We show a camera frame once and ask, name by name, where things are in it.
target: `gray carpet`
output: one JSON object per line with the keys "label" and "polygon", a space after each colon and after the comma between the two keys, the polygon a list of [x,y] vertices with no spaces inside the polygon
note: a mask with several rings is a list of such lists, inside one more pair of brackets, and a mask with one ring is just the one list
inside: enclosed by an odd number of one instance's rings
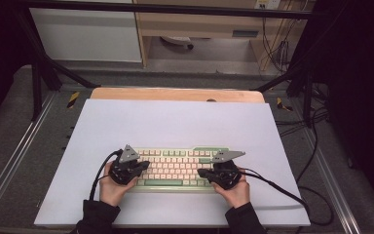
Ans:
{"label": "gray carpet", "polygon": [[[240,89],[258,87],[264,82],[246,75],[227,74],[175,74],[147,72],[80,72],[88,80],[109,86],[142,86],[142,87],[177,87],[177,88],[213,88]],[[69,79],[63,79],[69,85],[74,84]],[[30,91],[30,73],[20,70],[16,83],[4,104],[0,108],[0,172],[15,150],[21,136],[26,131],[32,115],[32,99]],[[276,120],[291,121],[297,116],[292,111],[278,109],[277,97],[284,104],[290,104],[284,94],[286,84],[280,84],[274,90],[266,93],[265,99],[271,104]],[[91,91],[81,91],[72,109],[66,108],[72,90],[64,90],[57,94],[41,130],[33,140],[17,173],[0,201],[0,227],[33,228],[35,216],[38,213],[37,204],[42,201],[56,172],[62,157],[62,147],[68,143],[73,127],[79,117],[86,98]],[[333,173],[351,206],[356,221],[363,233],[374,233],[374,192],[361,171],[349,169],[347,159],[335,136],[330,123],[318,124],[319,144],[330,163]],[[312,149],[302,131],[284,136],[282,143],[287,154],[291,169],[298,176],[306,164]],[[315,163],[306,171],[300,185],[315,189],[330,202],[326,188],[323,185]],[[326,221],[329,211],[317,196],[307,191],[301,191],[311,207],[311,218],[316,221]],[[122,233],[133,233],[134,230],[122,230]],[[157,233],[157,230],[136,230],[138,233]],[[272,230],[275,233],[293,233],[294,231]],[[344,233],[338,215],[327,226],[312,225],[302,229],[306,233]]]}

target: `hand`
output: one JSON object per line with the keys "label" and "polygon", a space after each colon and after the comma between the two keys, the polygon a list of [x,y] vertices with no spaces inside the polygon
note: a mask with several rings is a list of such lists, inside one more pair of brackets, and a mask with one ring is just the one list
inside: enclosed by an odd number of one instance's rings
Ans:
{"label": "hand", "polygon": [[126,192],[135,186],[138,177],[136,176],[133,178],[127,185],[119,185],[108,176],[111,165],[112,162],[105,165],[104,176],[107,177],[104,177],[99,181],[99,200],[113,207],[117,207],[120,205]]}
{"label": "hand", "polygon": [[229,190],[224,190],[215,182],[212,182],[211,184],[214,187],[215,192],[223,196],[230,207],[238,208],[250,202],[250,185],[245,180],[244,175],[242,175],[238,184]]}

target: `right hand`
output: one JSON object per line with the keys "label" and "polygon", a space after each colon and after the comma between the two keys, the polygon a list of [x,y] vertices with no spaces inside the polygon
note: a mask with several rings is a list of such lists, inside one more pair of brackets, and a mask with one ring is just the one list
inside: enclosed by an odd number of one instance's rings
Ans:
{"label": "right hand", "polygon": [[250,185],[245,180],[245,175],[242,175],[238,184],[229,190],[224,190],[220,185],[212,182],[216,193],[223,196],[230,207],[238,208],[250,202]]}

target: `left hand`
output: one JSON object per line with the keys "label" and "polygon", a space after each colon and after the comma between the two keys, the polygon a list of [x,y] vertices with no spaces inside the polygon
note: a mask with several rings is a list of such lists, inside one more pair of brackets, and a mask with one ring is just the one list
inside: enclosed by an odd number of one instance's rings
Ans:
{"label": "left hand", "polygon": [[107,177],[104,177],[99,181],[99,200],[112,207],[117,207],[120,205],[126,192],[135,186],[138,176],[133,178],[127,185],[117,184],[110,176],[108,176],[112,163],[113,162],[109,162],[105,165],[104,175]]}

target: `wooden edge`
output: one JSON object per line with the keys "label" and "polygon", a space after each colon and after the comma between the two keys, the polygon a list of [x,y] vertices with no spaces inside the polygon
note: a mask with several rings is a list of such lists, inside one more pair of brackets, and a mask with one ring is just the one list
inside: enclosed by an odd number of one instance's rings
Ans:
{"label": "wooden edge", "polygon": [[192,100],[265,103],[260,92],[167,88],[96,88],[91,99]]}

